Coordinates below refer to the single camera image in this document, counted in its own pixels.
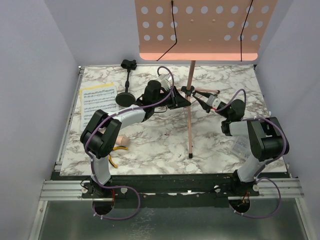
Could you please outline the pink perforated music stand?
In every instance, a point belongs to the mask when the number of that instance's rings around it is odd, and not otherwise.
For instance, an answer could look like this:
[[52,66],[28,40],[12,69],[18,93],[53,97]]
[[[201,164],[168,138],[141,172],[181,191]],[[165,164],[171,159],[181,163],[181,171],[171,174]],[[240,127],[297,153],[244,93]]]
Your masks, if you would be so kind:
[[275,0],[137,0],[139,55],[147,61],[253,62]]

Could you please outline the sheet music paper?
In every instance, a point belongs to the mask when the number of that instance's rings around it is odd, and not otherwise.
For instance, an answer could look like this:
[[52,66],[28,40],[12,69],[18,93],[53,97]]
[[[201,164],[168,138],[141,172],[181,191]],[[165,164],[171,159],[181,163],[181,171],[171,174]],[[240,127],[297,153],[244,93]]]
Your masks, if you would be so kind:
[[80,90],[80,130],[83,131],[97,110],[116,112],[117,87],[113,83],[87,87]]

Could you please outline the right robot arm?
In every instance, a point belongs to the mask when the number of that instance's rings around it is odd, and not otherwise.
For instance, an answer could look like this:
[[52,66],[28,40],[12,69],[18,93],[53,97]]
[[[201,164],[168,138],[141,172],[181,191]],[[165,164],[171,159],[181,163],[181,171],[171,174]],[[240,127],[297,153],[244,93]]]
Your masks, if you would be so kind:
[[276,117],[254,117],[244,119],[247,100],[236,99],[239,89],[228,103],[221,101],[217,94],[195,90],[192,96],[202,109],[211,110],[225,118],[221,122],[221,131],[228,137],[247,137],[252,157],[243,166],[235,170],[230,181],[230,191],[241,196],[257,182],[258,175],[265,167],[290,150],[286,135]]

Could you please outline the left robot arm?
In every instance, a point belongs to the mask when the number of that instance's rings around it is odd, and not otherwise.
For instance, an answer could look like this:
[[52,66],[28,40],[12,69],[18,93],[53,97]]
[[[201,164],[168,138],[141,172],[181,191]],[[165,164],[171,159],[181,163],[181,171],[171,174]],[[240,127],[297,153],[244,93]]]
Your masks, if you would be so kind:
[[157,107],[174,110],[190,105],[190,101],[185,99],[174,85],[164,87],[159,81],[150,80],[144,93],[129,107],[109,114],[101,109],[95,111],[80,137],[90,159],[91,180],[87,187],[88,192],[101,198],[110,194],[112,188],[109,155],[120,130],[145,122],[155,113]]

